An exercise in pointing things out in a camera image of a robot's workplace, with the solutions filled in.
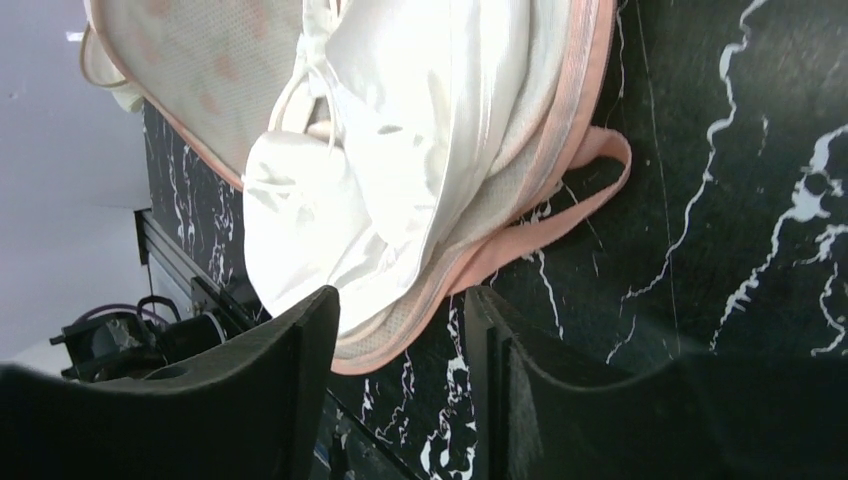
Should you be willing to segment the pink patterned mesh laundry bag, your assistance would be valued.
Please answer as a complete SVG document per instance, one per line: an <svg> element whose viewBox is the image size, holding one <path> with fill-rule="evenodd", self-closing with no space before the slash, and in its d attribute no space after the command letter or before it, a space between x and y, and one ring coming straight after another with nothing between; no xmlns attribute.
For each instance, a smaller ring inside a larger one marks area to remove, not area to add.
<svg viewBox="0 0 848 480"><path fill-rule="evenodd" d="M148 101L243 196L250 150L297 60L306 1L89 1L80 65L125 108ZM335 373L373 372L403 353L442 300L558 240L597 211L622 181L536 223L520 217L564 173L600 156L631 166L617 131L591 123L608 65L612 1L534 1L530 64L488 176L412 289L340 332Z"/></svg>

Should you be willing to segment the white bra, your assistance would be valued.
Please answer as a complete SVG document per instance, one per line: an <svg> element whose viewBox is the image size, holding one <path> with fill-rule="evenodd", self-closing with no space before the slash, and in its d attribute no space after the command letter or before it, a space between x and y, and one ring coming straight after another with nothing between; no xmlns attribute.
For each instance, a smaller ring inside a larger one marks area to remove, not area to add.
<svg viewBox="0 0 848 480"><path fill-rule="evenodd" d="M243 175L272 315L338 291L340 332L422 276L488 176L530 64L534 1L306 1L292 77Z"/></svg>

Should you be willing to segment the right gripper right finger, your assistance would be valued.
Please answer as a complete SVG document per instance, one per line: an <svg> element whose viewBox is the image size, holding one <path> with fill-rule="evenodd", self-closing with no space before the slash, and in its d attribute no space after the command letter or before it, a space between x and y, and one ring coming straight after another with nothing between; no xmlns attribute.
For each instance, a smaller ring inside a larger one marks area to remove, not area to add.
<svg viewBox="0 0 848 480"><path fill-rule="evenodd" d="M843 479L843 358L688 353L642 374L465 294L479 479Z"/></svg>

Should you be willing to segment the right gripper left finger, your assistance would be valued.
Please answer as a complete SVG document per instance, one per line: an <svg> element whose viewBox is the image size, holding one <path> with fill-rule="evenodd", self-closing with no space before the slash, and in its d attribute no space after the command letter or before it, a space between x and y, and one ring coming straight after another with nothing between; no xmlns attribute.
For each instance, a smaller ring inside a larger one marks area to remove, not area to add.
<svg viewBox="0 0 848 480"><path fill-rule="evenodd" d="M1 370L5 479L305 479L339 320L324 286L142 379Z"/></svg>

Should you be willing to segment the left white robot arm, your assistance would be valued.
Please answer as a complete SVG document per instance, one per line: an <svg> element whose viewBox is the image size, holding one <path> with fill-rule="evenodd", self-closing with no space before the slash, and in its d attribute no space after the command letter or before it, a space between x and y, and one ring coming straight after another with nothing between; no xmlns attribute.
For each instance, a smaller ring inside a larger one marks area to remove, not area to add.
<svg viewBox="0 0 848 480"><path fill-rule="evenodd" d="M183 319L176 304L150 295L136 304L107 304L77 318L49 340L63 345L66 380L96 383L142 378L225 343L240 332L216 311Z"/></svg>

